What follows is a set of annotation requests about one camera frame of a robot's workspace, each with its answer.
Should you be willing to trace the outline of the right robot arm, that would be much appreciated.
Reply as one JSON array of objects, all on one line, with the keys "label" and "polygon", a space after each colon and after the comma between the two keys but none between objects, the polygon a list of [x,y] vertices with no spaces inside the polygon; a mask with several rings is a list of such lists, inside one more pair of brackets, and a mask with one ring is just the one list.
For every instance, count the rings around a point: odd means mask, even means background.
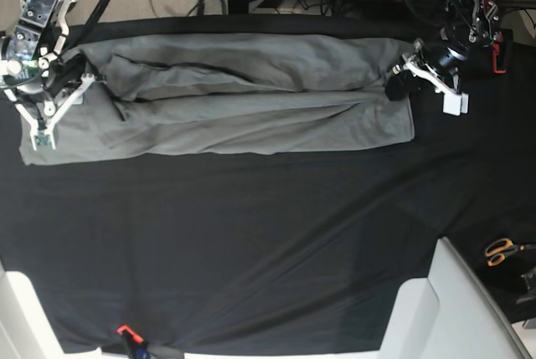
[{"label": "right robot arm", "polygon": [[34,149],[56,147],[55,129],[85,92],[103,78],[76,51],[110,0],[99,0],[78,33],[67,16],[79,0],[20,0],[21,15],[1,35],[1,91],[29,127]]}]

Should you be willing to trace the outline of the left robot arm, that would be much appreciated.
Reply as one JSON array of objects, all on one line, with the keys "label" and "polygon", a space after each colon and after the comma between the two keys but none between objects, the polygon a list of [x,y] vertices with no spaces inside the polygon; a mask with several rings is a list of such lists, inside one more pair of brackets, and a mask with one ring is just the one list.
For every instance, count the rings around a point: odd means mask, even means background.
[{"label": "left robot arm", "polygon": [[416,39],[412,52],[403,54],[389,72],[385,94],[391,101],[404,99],[422,85],[442,95],[444,113],[468,112],[469,96],[461,91],[460,67],[477,50],[491,60],[494,74],[505,74],[513,37],[500,28],[508,13],[535,8],[535,0],[441,0],[442,18],[422,15],[412,0],[404,0],[422,23],[438,29],[427,41]]}]

